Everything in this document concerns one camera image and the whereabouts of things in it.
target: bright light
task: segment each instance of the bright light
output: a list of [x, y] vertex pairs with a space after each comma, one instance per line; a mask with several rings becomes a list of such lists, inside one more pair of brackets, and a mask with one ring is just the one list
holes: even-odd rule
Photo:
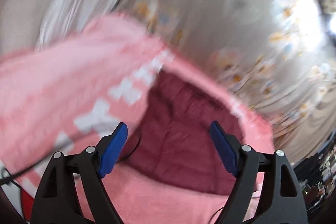
[[329, 23], [330, 30], [336, 34], [336, 16], [333, 16]]
[[298, 19], [296, 24], [300, 30], [300, 37], [304, 47], [309, 52], [314, 52], [316, 47], [323, 43], [320, 28], [319, 9], [314, 0], [297, 0], [293, 8], [293, 15]]

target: pink fabric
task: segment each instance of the pink fabric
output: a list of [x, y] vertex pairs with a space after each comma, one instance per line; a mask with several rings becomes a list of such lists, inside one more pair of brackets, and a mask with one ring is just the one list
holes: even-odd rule
[[127, 163], [169, 185], [230, 195], [236, 179], [223, 167], [211, 140], [214, 120], [242, 143], [239, 121], [223, 104], [162, 70], [149, 90], [147, 111], [125, 145], [128, 155], [141, 136]]
[[[132, 135], [147, 109], [157, 72], [199, 87], [239, 119], [244, 143], [272, 153], [272, 130], [194, 66], [169, 52], [130, 18], [112, 14], [92, 21], [81, 35], [40, 53], [0, 64], [0, 159], [12, 173], [67, 142], [65, 154], [82, 151], [123, 121]], [[78, 142], [72, 140], [87, 135]], [[18, 179], [32, 196], [48, 160]], [[156, 183], [117, 165], [103, 180], [125, 223], [206, 223], [227, 196], [202, 194]], [[90, 215], [78, 182], [80, 202]], [[249, 214], [255, 210], [256, 200]]]

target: patterned fabric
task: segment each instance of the patterned fabric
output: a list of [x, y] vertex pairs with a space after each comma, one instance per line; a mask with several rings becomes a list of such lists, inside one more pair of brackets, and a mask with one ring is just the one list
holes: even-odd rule
[[123, 0], [120, 9], [263, 114], [275, 143], [335, 86], [315, 0]]

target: dark red fabric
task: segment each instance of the dark red fabric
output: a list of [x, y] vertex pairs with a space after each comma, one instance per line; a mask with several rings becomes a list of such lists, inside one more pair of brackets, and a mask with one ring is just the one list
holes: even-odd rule
[[204, 193], [229, 195], [235, 178], [228, 173], [209, 135], [210, 123], [242, 142], [238, 119], [219, 101], [161, 71], [148, 94], [148, 109], [124, 148], [127, 164], [160, 182]]

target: pink blanket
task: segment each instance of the pink blanket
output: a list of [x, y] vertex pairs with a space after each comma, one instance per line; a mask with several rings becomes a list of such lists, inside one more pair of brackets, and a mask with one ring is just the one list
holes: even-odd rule
[[[112, 14], [92, 21], [81, 35], [55, 47], [0, 64], [0, 141], [5, 144], [0, 159], [14, 173], [62, 143], [68, 143], [65, 154], [95, 145], [120, 121], [131, 135], [162, 66], [223, 103], [239, 119], [244, 143], [273, 152], [267, 122], [174, 56], [159, 38], [147, 36], [133, 19]], [[32, 196], [47, 163], [18, 180]], [[125, 223], [207, 223], [227, 200], [155, 182], [124, 165], [115, 166], [103, 182]], [[90, 217], [80, 181], [77, 186], [83, 212]], [[251, 201], [246, 217], [253, 216], [256, 203], [257, 199]]]

